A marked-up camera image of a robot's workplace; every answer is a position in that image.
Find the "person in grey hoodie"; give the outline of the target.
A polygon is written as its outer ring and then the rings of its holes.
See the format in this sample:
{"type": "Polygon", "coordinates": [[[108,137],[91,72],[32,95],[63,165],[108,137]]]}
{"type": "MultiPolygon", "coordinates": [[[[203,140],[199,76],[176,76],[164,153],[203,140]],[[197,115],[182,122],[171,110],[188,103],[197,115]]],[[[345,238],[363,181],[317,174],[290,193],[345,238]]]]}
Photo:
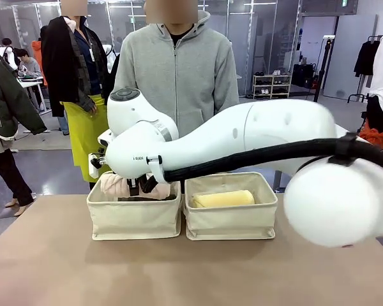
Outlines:
{"type": "Polygon", "coordinates": [[[146,26],[123,40],[114,88],[138,89],[184,136],[239,102],[232,44],[198,0],[145,0],[146,26]]]}

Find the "seated person in grey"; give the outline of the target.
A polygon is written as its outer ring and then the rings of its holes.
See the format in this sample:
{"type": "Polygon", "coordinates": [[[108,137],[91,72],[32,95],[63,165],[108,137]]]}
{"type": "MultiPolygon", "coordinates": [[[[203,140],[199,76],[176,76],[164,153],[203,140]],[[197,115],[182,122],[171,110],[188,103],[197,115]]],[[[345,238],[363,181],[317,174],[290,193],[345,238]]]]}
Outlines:
{"type": "Polygon", "coordinates": [[[16,55],[20,60],[18,76],[42,77],[40,65],[36,59],[29,56],[26,50],[18,49],[16,55]]]}

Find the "person with yellow apron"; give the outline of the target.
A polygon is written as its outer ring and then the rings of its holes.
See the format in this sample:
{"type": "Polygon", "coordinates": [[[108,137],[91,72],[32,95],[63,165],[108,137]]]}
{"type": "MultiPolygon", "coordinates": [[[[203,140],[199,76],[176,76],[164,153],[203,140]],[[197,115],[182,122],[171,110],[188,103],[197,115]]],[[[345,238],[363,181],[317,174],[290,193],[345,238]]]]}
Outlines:
{"type": "Polygon", "coordinates": [[[107,55],[97,34],[86,25],[87,0],[60,0],[41,43],[43,74],[55,117],[67,116],[74,165],[91,187],[88,157],[101,148],[107,130],[106,100],[111,92],[107,55]]]}

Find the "person in orange jacket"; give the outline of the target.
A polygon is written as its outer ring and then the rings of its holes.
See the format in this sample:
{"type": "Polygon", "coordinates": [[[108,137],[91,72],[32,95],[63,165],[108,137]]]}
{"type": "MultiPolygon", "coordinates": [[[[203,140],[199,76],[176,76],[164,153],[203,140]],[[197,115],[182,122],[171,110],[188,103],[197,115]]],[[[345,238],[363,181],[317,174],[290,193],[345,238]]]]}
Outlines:
{"type": "Polygon", "coordinates": [[[40,71],[41,71],[43,81],[44,81],[44,86],[47,86],[47,80],[45,78],[45,75],[43,72],[43,66],[42,66],[41,39],[39,39],[38,41],[32,41],[31,42],[31,48],[33,49],[34,58],[36,59],[38,65],[40,67],[40,71]]]}

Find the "pink towel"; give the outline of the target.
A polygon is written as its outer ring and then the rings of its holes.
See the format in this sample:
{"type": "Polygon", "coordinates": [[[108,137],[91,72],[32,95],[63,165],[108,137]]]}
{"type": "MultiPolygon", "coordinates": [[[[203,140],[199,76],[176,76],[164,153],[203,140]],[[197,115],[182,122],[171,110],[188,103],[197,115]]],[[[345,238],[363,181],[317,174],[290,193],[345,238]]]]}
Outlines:
{"type": "MultiPolygon", "coordinates": [[[[121,177],[112,172],[105,172],[99,178],[100,181],[100,189],[104,194],[114,197],[123,197],[129,198],[134,197],[130,196],[128,190],[127,179],[121,177]]],[[[156,187],[150,192],[145,193],[142,191],[139,185],[139,195],[142,197],[150,197],[150,198],[165,198],[170,195],[170,184],[161,184],[158,183],[156,187]]]]}

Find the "white desk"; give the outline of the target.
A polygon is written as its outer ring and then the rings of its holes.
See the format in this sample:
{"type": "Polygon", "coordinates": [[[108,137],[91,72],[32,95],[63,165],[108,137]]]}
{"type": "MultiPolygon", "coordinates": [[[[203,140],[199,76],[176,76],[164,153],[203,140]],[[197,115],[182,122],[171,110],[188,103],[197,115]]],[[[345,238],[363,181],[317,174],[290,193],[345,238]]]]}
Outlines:
{"type": "Polygon", "coordinates": [[[46,106],[43,97],[41,86],[43,85],[43,77],[37,76],[23,76],[17,78],[19,84],[27,91],[34,107],[39,113],[45,113],[49,109],[46,106]]]}

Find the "beige fabric basket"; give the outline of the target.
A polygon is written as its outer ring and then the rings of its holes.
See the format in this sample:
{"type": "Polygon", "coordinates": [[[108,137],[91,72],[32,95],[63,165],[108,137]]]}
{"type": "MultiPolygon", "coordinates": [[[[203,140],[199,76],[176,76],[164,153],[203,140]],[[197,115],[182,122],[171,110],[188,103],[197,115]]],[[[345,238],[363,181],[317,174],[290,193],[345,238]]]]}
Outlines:
{"type": "Polygon", "coordinates": [[[190,240],[270,240],[278,199],[264,176],[257,172],[221,173],[186,180],[184,208],[186,236],[190,240]],[[195,208],[194,194],[248,190],[254,205],[195,208]]]}
{"type": "Polygon", "coordinates": [[[100,181],[90,191],[87,206],[93,222],[93,240],[173,238],[181,232],[181,187],[170,184],[170,201],[118,201],[104,194],[100,181]]]}

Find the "dark brown towel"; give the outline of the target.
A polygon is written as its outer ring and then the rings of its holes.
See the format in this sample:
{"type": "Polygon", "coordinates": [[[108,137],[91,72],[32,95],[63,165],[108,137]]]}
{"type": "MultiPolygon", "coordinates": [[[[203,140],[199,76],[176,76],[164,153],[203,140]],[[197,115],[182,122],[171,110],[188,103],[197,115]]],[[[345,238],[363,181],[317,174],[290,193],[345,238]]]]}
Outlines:
{"type": "Polygon", "coordinates": [[[133,201],[170,201],[176,199],[176,195],[170,194],[165,198],[150,198],[150,197],[142,197],[142,196],[134,196],[134,197],[129,197],[129,198],[123,198],[120,197],[117,200],[118,201],[123,201],[123,202],[133,202],[133,201]]]}

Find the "hanging black garment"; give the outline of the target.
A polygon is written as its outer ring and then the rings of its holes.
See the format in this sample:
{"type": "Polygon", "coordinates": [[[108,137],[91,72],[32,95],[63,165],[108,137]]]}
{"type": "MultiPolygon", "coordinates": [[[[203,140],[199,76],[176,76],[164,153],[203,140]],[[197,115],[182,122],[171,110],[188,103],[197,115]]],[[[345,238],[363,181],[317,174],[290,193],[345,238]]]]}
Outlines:
{"type": "Polygon", "coordinates": [[[361,45],[356,64],[354,66],[355,77],[361,75],[373,75],[373,63],[377,49],[380,45],[380,40],[367,41],[361,45]]]}

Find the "yellow towel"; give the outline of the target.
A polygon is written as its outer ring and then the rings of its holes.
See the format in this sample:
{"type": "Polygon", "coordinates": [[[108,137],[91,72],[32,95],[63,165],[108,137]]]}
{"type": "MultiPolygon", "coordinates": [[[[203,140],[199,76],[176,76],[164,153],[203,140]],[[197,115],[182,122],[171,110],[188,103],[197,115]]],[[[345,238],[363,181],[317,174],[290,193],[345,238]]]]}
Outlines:
{"type": "Polygon", "coordinates": [[[222,208],[254,205],[255,198],[248,190],[229,191],[213,194],[194,194],[192,204],[195,208],[222,208]]]}

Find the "person in dark green jacket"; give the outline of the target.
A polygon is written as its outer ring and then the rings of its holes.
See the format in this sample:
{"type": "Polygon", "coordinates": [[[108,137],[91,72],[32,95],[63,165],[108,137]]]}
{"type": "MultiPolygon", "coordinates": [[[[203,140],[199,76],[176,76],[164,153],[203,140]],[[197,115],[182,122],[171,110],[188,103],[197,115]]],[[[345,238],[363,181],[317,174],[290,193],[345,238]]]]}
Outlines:
{"type": "Polygon", "coordinates": [[[0,57],[0,176],[13,194],[6,207],[17,207],[15,217],[22,215],[34,202],[33,192],[19,172],[11,152],[12,143],[18,135],[19,124],[33,135],[47,130],[11,67],[0,57]]]}

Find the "person in white hoodie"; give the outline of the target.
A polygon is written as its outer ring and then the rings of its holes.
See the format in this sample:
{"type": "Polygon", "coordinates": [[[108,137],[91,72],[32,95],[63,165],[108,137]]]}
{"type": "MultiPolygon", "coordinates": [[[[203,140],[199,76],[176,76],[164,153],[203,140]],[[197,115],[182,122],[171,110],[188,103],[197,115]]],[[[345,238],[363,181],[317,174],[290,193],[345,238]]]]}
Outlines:
{"type": "Polygon", "coordinates": [[[9,38],[3,38],[0,46],[0,56],[11,67],[13,71],[18,69],[18,65],[15,60],[15,52],[12,47],[12,40],[9,38]]]}

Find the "black tripod stand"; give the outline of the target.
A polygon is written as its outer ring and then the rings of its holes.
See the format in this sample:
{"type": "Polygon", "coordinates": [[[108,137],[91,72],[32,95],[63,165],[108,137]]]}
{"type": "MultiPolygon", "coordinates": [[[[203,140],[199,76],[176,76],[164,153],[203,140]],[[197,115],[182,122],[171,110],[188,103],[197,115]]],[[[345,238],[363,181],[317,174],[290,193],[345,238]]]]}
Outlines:
{"type": "Polygon", "coordinates": [[[315,94],[314,94],[314,97],[313,97],[313,101],[316,102],[316,103],[318,102],[318,99],[319,99],[320,90],[322,88],[322,81],[324,79],[325,72],[326,72],[328,55],[330,53],[331,46],[332,46],[332,44],[334,42],[334,39],[335,39],[335,35],[334,34],[329,34],[329,35],[324,35],[323,36],[323,41],[326,42],[326,45],[325,45],[325,49],[324,49],[324,56],[323,56],[323,59],[322,59],[322,66],[320,67],[319,77],[318,77],[318,80],[317,80],[317,87],[315,89],[315,94]]]}

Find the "black suitcase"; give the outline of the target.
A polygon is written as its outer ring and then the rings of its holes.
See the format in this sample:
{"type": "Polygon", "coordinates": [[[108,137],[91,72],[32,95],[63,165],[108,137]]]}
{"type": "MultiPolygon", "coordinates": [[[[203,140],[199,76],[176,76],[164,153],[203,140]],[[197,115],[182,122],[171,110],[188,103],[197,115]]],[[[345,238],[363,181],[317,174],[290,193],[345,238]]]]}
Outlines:
{"type": "Polygon", "coordinates": [[[292,85],[310,89],[312,87],[316,64],[295,64],[292,72],[292,85]]]}

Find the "black clothes rack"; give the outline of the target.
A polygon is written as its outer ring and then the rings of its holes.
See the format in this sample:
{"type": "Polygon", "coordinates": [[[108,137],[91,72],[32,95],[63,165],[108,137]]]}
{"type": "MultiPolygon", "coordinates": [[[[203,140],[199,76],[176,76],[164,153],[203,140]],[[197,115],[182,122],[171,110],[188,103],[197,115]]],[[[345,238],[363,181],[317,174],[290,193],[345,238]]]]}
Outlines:
{"type": "MultiPolygon", "coordinates": [[[[380,40],[381,42],[382,35],[377,35],[377,36],[369,36],[367,41],[375,41],[375,40],[380,40]]],[[[363,94],[363,86],[366,84],[366,86],[370,86],[372,82],[373,75],[370,76],[364,76],[361,75],[358,78],[358,86],[357,86],[357,91],[354,94],[351,94],[348,99],[347,103],[350,103],[350,101],[360,101],[361,103],[365,102],[368,99],[369,94],[363,94]]]]}

